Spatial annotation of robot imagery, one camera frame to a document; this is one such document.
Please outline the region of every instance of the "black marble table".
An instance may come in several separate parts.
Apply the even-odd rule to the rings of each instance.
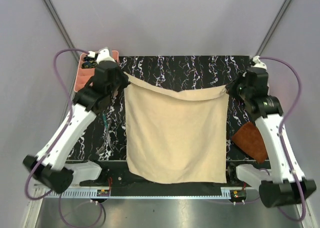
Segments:
[[[151,85],[183,91],[230,83],[249,66],[249,56],[125,56],[123,71]],[[241,102],[229,98],[226,128],[226,160],[252,160],[230,140],[250,120]],[[124,93],[88,126],[70,152],[69,160],[114,161],[126,159]]]

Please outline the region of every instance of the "wall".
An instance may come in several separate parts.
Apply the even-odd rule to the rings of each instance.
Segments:
[[[65,109],[52,59],[66,44],[42,0],[0,0],[0,19],[0,221],[18,228],[28,204],[22,161],[46,144]],[[74,57],[62,55],[58,65],[70,87]]]
[[[254,55],[284,0],[52,0],[76,47]]]
[[[292,149],[307,178],[320,189],[320,2],[293,0],[271,38],[263,56],[283,59],[293,65],[302,79],[300,103],[286,124]],[[279,97],[285,111],[290,107],[297,82],[285,66],[266,62],[270,75],[270,93]],[[309,199],[320,224],[320,193]]]

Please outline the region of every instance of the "pink basket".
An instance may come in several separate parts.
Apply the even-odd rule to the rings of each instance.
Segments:
[[[75,84],[74,84],[74,91],[78,92],[80,89],[82,89],[85,84],[88,82],[90,77],[92,77],[95,74],[95,68],[89,68],[89,69],[83,69],[82,64],[84,63],[84,58],[87,54],[82,53],[80,56],[79,64],[78,64],[78,71],[76,73],[75,77]],[[116,50],[112,51],[112,58],[119,62],[119,52]]]

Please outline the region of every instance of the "brown cloth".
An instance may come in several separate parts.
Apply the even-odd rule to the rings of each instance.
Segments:
[[[263,163],[267,159],[268,154],[264,140],[253,123],[244,124],[231,139],[244,153],[258,163]]]
[[[226,183],[225,86],[176,92],[128,75],[126,160],[149,181]]]

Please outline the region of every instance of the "purple cable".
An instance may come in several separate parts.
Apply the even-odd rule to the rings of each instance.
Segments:
[[[29,183],[31,181],[31,178],[33,177],[33,175],[35,174],[37,168],[40,166],[40,164],[45,160],[46,156],[53,150],[53,148],[55,147],[56,143],[58,142],[58,140],[60,139],[60,137],[63,135],[63,133],[65,132],[65,130],[67,129],[68,127],[68,124],[69,122],[71,121],[72,119],[72,116],[73,116],[73,110],[72,110],[72,101],[70,99],[70,94],[69,94],[69,91],[66,87],[66,85],[64,84],[64,81],[62,80],[59,72],[58,72],[58,68],[57,68],[57,58],[60,54],[64,53],[64,52],[82,52],[82,53],[86,53],[86,54],[89,54],[88,51],[85,51],[83,49],[73,49],[73,48],[70,48],[70,49],[63,49],[63,50],[60,50],[59,52],[57,52],[53,58],[53,71],[54,71],[54,74],[56,76],[56,78],[58,79],[60,85],[62,86],[63,88],[63,91],[64,91],[64,94],[66,95],[66,98],[67,98],[67,101],[68,101],[68,107],[69,107],[69,110],[70,110],[70,115],[69,115],[69,118],[67,120],[67,123],[64,125],[64,127],[62,128],[62,130],[60,131],[60,133],[58,134],[58,136],[55,138],[55,140],[52,142],[52,144],[50,145],[50,147],[48,148],[48,150],[46,151],[45,155],[43,157],[41,157],[39,159],[39,161],[35,164],[35,166],[33,167],[33,169],[30,171],[30,174],[28,175],[28,178],[26,179],[26,182],[25,182],[25,185],[24,185],[24,194],[27,198],[29,198],[30,200],[32,201],[37,201],[37,200],[40,200],[44,197],[46,197],[47,195],[49,195],[51,193],[52,190],[49,190],[47,193],[39,196],[39,197],[32,197],[29,193]]]
[[[98,218],[96,219],[96,221],[92,225],[89,225],[89,226],[75,226],[75,225],[72,225],[72,224],[68,223],[68,221],[64,218],[64,215],[62,214],[61,196],[62,196],[62,194],[59,196],[58,207],[59,207],[60,218],[61,218],[61,220],[63,221],[64,224],[66,224],[68,227],[72,227],[72,228],[93,228],[96,224],[98,224],[98,222],[101,219],[102,212],[103,212],[103,209],[104,209],[102,204],[100,204],[99,202],[96,203],[96,204],[99,204],[99,206],[100,206],[100,214],[99,214]]]
[[[280,141],[281,141],[281,144],[282,144],[282,148],[283,148],[283,152],[285,154],[285,157],[286,157],[286,160],[288,162],[288,165],[289,165],[289,168],[291,171],[294,171],[294,165],[292,164],[292,161],[290,159],[290,156],[289,156],[289,153],[288,153],[288,150],[287,150],[287,147],[286,147],[286,143],[285,143],[285,140],[283,138],[283,135],[282,135],[282,130],[283,130],[283,127],[284,127],[284,124],[285,124],[285,121],[288,119],[288,117],[291,115],[292,111],[294,110],[294,108],[296,107],[299,99],[300,99],[300,96],[301,96],[301,90],[302,90],[302,83],[301,83],[301,79],[298,75],[298,73],[296,72],[296,70],[290,65],[288,64],[287,62],[281,60],[281,59],[278,59],[278,58],[273,58],[273,57],[267,57],[267,56],[262,56],[260,57],[260,60],[272,60],[272,61],[276,61],[276,62],[280,62],[284,65],[286,65],[287,67],[290,68],[290,70],[293,72],[294,76],[296,77],[296,80],[298,82],[298,92],[297,92],[297,95],[292,103],[292,106],[290,107],[290,109],[288,110],[288,112],[283,116],[283,119],[282,121],[280,122],[280,125],[279,125],[279,130],[278,130],[278,133],[279,133],[279,137],[280,137]],[[293,175],[293,178],[295,180],[295,183],[298,187],[298,191],[299,191],[299,194],[300,194],[300,198],[301,198],[301,206],[302,206],[302,214],[301,214],[301,217],[299,219],[295,219],[295,218],[292,218],[290,217],[289,215],[287,215],[281,208],[279,208],[280,212],[285,216],[287,217],[289,220],[291,221],[294,221],[294,222],[301,222],[304,220],[304,218],[306,217],[306,212],[307,212],[307,208],[306,208],[306,200],[305,200],[305,196],[304,196],[304,192],[302,190],[302,187],[301,187],[301,184],[300,184],[300,181],[297,177],[297,175],[295,174],[295,172],[292,172],[292,175]]]

